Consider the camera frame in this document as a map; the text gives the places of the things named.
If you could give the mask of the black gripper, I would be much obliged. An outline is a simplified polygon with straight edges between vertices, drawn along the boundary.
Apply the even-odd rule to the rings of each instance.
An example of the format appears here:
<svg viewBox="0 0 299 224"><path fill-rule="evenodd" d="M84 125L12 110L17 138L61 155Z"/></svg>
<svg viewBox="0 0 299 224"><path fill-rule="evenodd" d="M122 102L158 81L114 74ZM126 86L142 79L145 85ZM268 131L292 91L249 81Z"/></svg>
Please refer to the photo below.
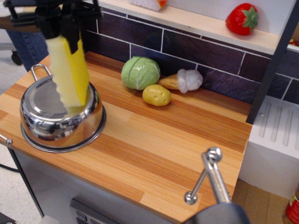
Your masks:
<svg viewBox="0 0 299 224"><path fill-rule="evenodd" d="M10 21L15 26L36 23L45 39L56 38L61 32L69 44L71 54L77 52L80 39L79 26L73 16L101 16L101 7L96 0L90 6L86 6L82 0L5 0L3 5L9 9ZM33 7L35 11L18 14L16 7Z"/></svg>

